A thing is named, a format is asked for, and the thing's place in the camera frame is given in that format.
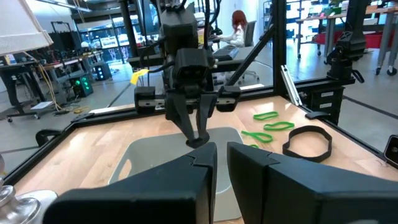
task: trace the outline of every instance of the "concrete floor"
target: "concrete floor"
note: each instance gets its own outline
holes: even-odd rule
[[[326,75],[330,66],[323,64],[323,56],[319,57],[317,55],[316,45],[303,45],[301,60],[297,60],[296,49],[296,45],[288,40],[287,66],[294,80],[320,78]],[[345,95],[391,114],[398,115],[398,104],[396,103],[398,88],[394,83],[397,77],[387,76],[386,68],[381,71],[379,76],[374,75],[377,55],[378,50],[375,50],[354,64],[354,67],[362,73],[366,82],[363,84],[357,82],[354,85],[347,86]],[[263,85],[271,85],[271,47],[268,45],[264,48],[256,60],[260,63],[252,63],[249,70],[257,72],[260,76],[260,82]],[[113,80],[94,83],[94,93],[87,98],[82,98],[78,105],[89,106],[90,110],[107,107],[124,89],[126,90],[114,101],[113,106],[134,102],[135,86],[129,85],[131,77],[130,66],[116,64],[112,65],[111,68],[119,69],[119,72],[113,75]],[[147,77],[144,77],[144,80],[144,84],[146,85]],[[256,83],[257,81],[253,77],[246,77],[242,85],[253,85]],[[161,91],[162,79],[160,74],[152,74],[150,76],[150,84],[155,85],[157,91]],[[18,88],[18,97],[20,101],[26,100],[27,97],[29,98],[29,95],[26,97],[23,86]],[[7,93],[0,93],[0,111],[6,110],[9,107]],[[35,146],[35,134],[37,131],[44,128],[63,129],[70,124],[71,119],[75,116],[75,114],[69,113],[55,117],[52,113],[47,113],[40,120],[31,117],[22,117],[14,118],[13,123],[8,123],[5,120],[0,121],[0,142],[3,146],[0,152]],[[380,151],[384,150],[388,137],[391,134],[398,133],[398,120],[348,100],[343,100],[339,126]],[[36,149],[31,149],[3,154],[6,161],[6,172],[13,170],[35,151]]]

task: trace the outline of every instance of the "metal frame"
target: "metal frame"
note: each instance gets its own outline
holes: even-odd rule
[[[285,26],[283,23],[286,20],[285,8],[286,0],[274,0],[274,10],[278,10],[281,14],[275,13],[277,19],[274,20],[274,25],[277,32],[274,33],[274,68],[280,68],[280,65],[286,63],[286,46],[285,46]],[[305,80],[300,82],[295,82],[297,91],[313,91],[323,88],[330,88],[334,86],[349,85],[355,82],[354,78],[349,80],[333,80],[331,78],[316,78],[313,80]],[[240,101],[254,100],[258,98],[266,98],[271,96],[282,96],[287,97],[287,90],[282,79],[282,74],[280,69],[274,69],[274,86],[267,86],[262,88],[254,88],[249,90],[244,90]],[[301,106],[301,109],[310,112],[309,109]],[[151,115],[137,114],[135,108],[123,109],[118,111],[110,111],[100,114],[86,114],[85,116],[80,116],[81,119],[74,119],[71,124],[69,124],[58,136],[55,136],[50,141],[45,143],[40,149],[35,152],[32,156],[26,159],[19,167],[15,168],[5,177],[6,185],[15,185],[23,176],[25,176],[31,169],[34,168],[45,156],[47,156],[52,150],[54,150],[63,140],[65,140],[74,130],[77,128],[84,128],[87,126],[93,126],[98,124],[113,123],[117,121],[125,121],[129,119],[139,119],[148,116],[156,116],[164,114],[165,110],[157,110]],[[377,149],[371,147],[370,145],[362,142],[360,139],[354,137],[350,133],[340,129],[336,125],[329,121],[324,121],[326,125],[338,131],[340,134],[346,136],[348,139],[359,144],[369,152],[376,155],[378,158],[383,159],[382,153],[377,151]]]

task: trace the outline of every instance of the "lamp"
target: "lamp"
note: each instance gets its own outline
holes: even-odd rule
[[[25,52],[52,44],[25,0],[0,0],[0,55]],[[57,198],[51,190],[16,196],[0,178],[0,223],[41,223],[45,209]]]

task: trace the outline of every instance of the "yellow cable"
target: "yellow cable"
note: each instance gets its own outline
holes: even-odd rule
[[[24,53],[25,53],[28,57],[30,57],[31,59],[33,59],[33,60],[39,65],[39,70],[40,70],[40,72],[41,72],[41,74],[42,74],[42,76],[43,76],[43,79],[45,80],[47,86],[48,86],[49,89],[50,89],[50,95],[51,95],[52,101],[53,101],[54,104],[55,104],[55,109],[56,109],[57,111],[59,111],[59,109],[62,109],[62,107],[59,106],[59,105],[57,104],[57,101],[56,101],[56,98],[55,98],[55,93],[54,93],[54,90],[53,90],[53,88],[52,88],[52,83],[49,82],[50,77],[49,77],[48,73],[45,71],[44,67],[39,63],[39,61],[37,61],[36,58],[34,58],[33,56],[31,56],[31,55],[28,54],[27,52],[24,52]]]

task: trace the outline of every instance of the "black cable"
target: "black cable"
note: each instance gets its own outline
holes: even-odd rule
[[[142,22],[144,23],[144,39],[145,39],[145,47],[148,45],[148,38],[147,38],[147,26],[145,22],[145,5],[144,5],[144,0],[141,0],[141,5],[142,5]],[[147,63],[148,63],[148,70],[149,68],[149,55],[147,55]],[[148,81],[148,86],[149,86],[149,74],[147,74],[147,81]]]
[[[204,33],[204,43],[203,48],[208,49],[208,37],[209,37],[209,20],[210,20],[210,0],[205,0],[206,11],[205,11],[205,33]]]
[[[220,4],[222,0],[216,0],[217,6],[216,6],[216,11],[213,15],[213,18],[211,18],[211,21],[209,22],[209,25],[212,25],[216,20],[218,15],[220,14]]]
[[[169,63],[166,63],[165,65],[161,66],[160,68],[156,68],[155,70],[149,71],[148,73],[160,72],[160,71],[163,71],[163,70],[165,70],[166,68],[169,68],[169,67],[171,67],[171,66],[173,66],[173,65],[175,65],[175,62],[169,62]]]
[[[157,42],[154,42],[154,43],[151,44],[150,46],[146,47],[146,48],[142,51],[141,55],[139,56],[139,63],[140,63],[141,68],[145,68],[145,66],[144,66],[144,57],[148,54],[148,51],[149,51],[150,49],[153,49],[154,47],[158,46],[159,44],[165,42],[165,41],[166,41],[166,38],[163,37],[163,38],[159,39]]]

